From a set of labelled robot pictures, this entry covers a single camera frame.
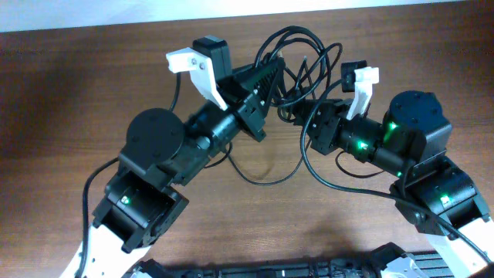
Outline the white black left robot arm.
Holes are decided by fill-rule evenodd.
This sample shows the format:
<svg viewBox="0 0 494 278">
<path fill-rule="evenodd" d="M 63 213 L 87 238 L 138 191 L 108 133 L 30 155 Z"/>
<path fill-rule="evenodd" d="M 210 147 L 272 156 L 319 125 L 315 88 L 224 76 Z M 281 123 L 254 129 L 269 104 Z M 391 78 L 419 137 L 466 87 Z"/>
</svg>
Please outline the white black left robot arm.
<svg viewBox="0 0 494 278">
<path fill-rule="evenodd" d="M 209 100 L 186 122 L 163 108 L 138 114 L 114 158 L 117 173 L 94 219 L 84 221 L 83 241 L 62 275 L 122 277 L 143 258 L 188 204 L 175 185 L 190 182 L 240 132 L 265 138 L 265 118 L 285 65 L 276 58 L 235 69 L 219 83 L 226 109 Z"/>
</svg>

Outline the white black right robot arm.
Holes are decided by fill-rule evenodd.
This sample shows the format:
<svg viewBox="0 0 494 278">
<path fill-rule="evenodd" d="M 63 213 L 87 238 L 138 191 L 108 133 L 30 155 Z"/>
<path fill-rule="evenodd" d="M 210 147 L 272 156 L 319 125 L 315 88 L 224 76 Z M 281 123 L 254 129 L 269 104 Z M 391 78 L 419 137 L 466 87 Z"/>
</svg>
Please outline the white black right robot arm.
<svg viewBox="0 0 494 278">
<path fill-rule="evenodd" d="M 455 277 L 493 263 L 493 220 L 474 181 L 446 155 L 452 125 L 433 93 L 405 91 L 382 122 L 350 115 L 351 99 L 304 100 L 291 112 L 312 148 L 336 149 L 397 177 L 389 195 Z"/>
</svg>

